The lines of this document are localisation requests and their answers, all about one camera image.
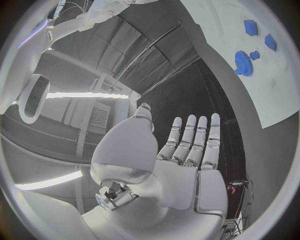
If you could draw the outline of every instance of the fluorescent light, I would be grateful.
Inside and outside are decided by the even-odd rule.
[[[100,92],[48,92],[47,99],[54,98],[113,98],[128,99],[128,95],[109,94]]]
[[[48,20],[46,19],[45,23],[38,29],[36,30],[34,33],[32,33],[29,37],[27,37],[24,41],[22,41],[20,43],[20,45],[18,46],[18,48],[20,48],[24,43],[26,43],[29,39],[31,39],[34,35],[36,35],[39,31],[41,31],[48,23]]]
[[[34,190],[34,189],[42,189],[42,188],[47,188],[51,187],[57,184],[62,184],[77,178],[82,177],[83,174],[81,171],[76,171],[64,176],[56,177],[53,179],[45,180],[45,181],[38,181],[38,182],[33,182],[33,183],[26,183],[26,184],[16,184],[15,186],[23,191],[26,190]]]

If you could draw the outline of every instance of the robot finger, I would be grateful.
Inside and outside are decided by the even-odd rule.
[[[193,145],[186,158],[186,161],[184,162],[185,167],[199,167],[205,145],[207,124],[208,119],[206,118],[206,116],[201,116],[198,121]]]
[[[206,144],[201,169],[217,169],[220,152],[220,116],[214,113],[211,116],[209,136]]]
[[[195,133],[196,120],[194,115],[188,117],[182,140],[172,156],[171,161],[176,162],[179,165],[184,164],[190,152]]]
[[[179,142],[181,126],[182,126],[182,119],[180,117],[176,117],[173,122],[171,132],[167,139],[167,142],[156,157],[157,160],[169,161],[172,158],[172,155],[174,154]]]

